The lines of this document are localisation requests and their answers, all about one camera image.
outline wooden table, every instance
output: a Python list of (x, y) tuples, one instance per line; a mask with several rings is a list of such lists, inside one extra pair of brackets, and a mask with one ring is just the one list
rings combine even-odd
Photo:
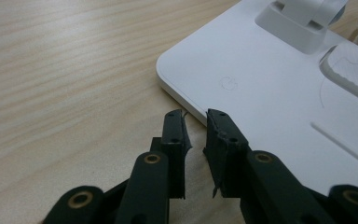
[[(238, 0), (0, 0), (0, 223), (40, 223), (67, 190), (111, 189), (181, 108), (157, 83), (158, 56)], [(351, 0), (333, 26), (348, 37)], [(212, 199), (206, 129), (186, 117), (187, 199), (170, 223), (243, 223)]]

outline wood grain surface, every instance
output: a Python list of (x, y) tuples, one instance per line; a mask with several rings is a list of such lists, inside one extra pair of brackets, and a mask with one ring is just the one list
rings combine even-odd
[[(238, 0), (0, 0), (0, 223), (40, 223), (67, 190), (111, 189), (181, 108), (157, 83), (158, 56)], [(350, 36), (351, 0), (333, 30)], [(170, 223), (244, 223), (212, 199), (206, 129), (186, 117), (186, 200)]]

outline white bracket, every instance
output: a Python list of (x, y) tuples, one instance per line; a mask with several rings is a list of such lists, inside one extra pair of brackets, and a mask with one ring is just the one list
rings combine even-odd
[(327, 27), (343, 14), (348, 0), (278, 0), (255, 19), (257, 25), (306, 54), (324, 41)]

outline black plastic part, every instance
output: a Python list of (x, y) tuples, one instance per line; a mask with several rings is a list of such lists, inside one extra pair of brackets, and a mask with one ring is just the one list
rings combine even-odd
[(339, 223), (358, 223), (358, 188), (351, 185), (334, 186), (328, 196), (329, 210)]
[(269, 220), (266, 212), (257, 199), (257, 195), (249, 187), (241, 196), (240, 204), (243, 219), (246, 224), (268, 224)]
[(117, 210), (120, 207), (121, 200), (126, 190), (128, 179), (123, 181), (121, 184), (108, 190), (104, 194), (103, 205), (101, 206), (101, 223), (113, 224), (116, 221)]
[(102, 202), (103, 192), (98, 188), (82, 186), (71, 189), (57, 201), (43, 224), (101, 223)]
[(191, 149), (181, 110), (165, 115), (161, 138), (153, 138), (150, 151), (161, 151), (170, 161), (170, 198), (185, 198), (185, 157)]
[(249, 152), (245, 170), (269, 223), (336, 223), (275, 155)]
[(168, 158), (158, 151), (140, 155), (118, 208), (116, 223), (168, 223)]
[(246, 181), (242, 171), (243, 158), (250, 150), (248, 141), (228, 114), (208, 110), (203, 152), (213, 177), (213, 196), (220, 189), (225, 198), (240, 198)]

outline white stand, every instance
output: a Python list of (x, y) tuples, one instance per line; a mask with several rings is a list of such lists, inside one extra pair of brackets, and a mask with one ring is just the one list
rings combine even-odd
[(269, 4), (255, 23), (303, 53), (315, 52), (324, 42), (328, 25), (347, 0), (278, 0)]
[(255, 23), (269, 4), (240, 1), (164, 52), (159, 83), (203, 123), (208, 108), (227, 112), (253, 150), (276, 154), (305, 186), (358, 186), (358, 96), (319, 67), (351, 43), (326, 31), (305, 54)]

